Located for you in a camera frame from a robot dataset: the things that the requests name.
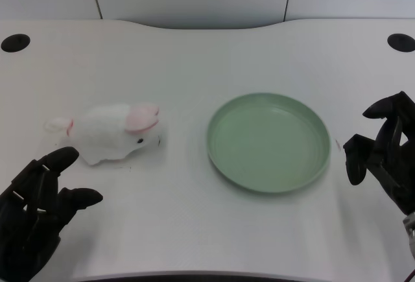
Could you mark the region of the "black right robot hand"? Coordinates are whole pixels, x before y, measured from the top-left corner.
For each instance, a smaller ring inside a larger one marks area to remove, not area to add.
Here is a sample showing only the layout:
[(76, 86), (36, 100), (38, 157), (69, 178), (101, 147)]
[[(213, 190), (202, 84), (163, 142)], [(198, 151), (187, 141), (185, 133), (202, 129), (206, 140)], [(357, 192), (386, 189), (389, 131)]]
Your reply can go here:
[(343, 149), (352, 185), (370, 171), (401, 212), (414, 212), (414, 101), (403, 91), (373, 103), (363, 114), (384, 119), (375, 139), (355, 134)]

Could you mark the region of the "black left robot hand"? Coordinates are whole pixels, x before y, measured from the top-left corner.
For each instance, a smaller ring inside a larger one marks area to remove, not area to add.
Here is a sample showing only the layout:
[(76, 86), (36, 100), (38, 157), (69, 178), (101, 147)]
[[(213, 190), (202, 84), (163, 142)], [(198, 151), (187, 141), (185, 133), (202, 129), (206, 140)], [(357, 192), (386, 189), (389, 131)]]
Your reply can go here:
[(64, 147), (34, 159), (1, 193), (2, 281), (30, 281), (48, 263), (77, 211), (102, 201), (94, 189), (58, 187), (61, 173), (78, 157), (75, 148)]

